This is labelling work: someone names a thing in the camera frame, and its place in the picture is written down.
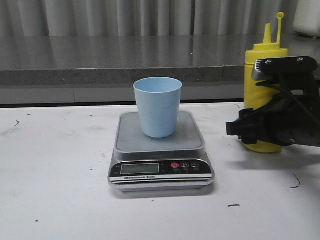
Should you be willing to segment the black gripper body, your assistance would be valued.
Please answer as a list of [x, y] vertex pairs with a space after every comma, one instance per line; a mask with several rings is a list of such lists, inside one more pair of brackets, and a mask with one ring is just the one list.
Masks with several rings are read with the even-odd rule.
[[320, 102], [303, 95], [271, 100], [264, 106], [264, 133], [267, 143], [319, 147]]

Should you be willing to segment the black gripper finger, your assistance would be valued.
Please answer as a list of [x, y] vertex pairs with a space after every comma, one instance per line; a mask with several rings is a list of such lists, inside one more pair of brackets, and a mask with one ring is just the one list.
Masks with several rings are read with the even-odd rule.
[[260, 73], [271, 76], [271, 79], [257, 83], [259, 87], [263, 84], [279, 85], [290, 92], [302, 90], [306, 96], [320, 96], [319, 85], [314, 76], [318, 63], [310, 56], [275, 57], [270, 61], [264, 58], [257, 60], [255, 67]]
[[267, 130], [267, 115], [270, 110], [261, 107], [256, 110], [245, 108], [239, 111], [238, 119], [226, 122], [228, 136], [238, 136], [244, 144], [255, 145], [258, 141], [270, 143]]

